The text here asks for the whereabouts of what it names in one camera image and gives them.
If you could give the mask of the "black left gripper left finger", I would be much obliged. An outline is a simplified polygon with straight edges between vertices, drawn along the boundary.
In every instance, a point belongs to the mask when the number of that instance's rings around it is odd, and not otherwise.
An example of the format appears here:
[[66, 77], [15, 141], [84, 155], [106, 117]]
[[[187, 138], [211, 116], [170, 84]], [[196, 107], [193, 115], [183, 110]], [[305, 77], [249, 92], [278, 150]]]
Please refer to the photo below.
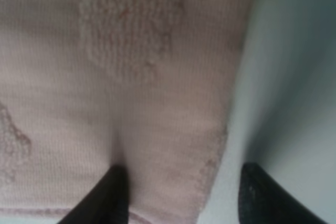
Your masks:
[[60, 224], [129, 223], [129, 177], [121, 165], [112, 166], [90, 193], [62, 218]]

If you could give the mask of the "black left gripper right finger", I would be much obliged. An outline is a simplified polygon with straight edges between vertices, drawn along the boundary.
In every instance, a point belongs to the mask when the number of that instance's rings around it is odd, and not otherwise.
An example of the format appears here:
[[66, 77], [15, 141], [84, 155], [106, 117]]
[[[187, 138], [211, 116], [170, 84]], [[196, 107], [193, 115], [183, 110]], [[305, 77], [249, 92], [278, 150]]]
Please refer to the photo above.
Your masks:
[[325, 223], [256, 163], [245, 163], [242, 166], [238, 217], [241, 224]]

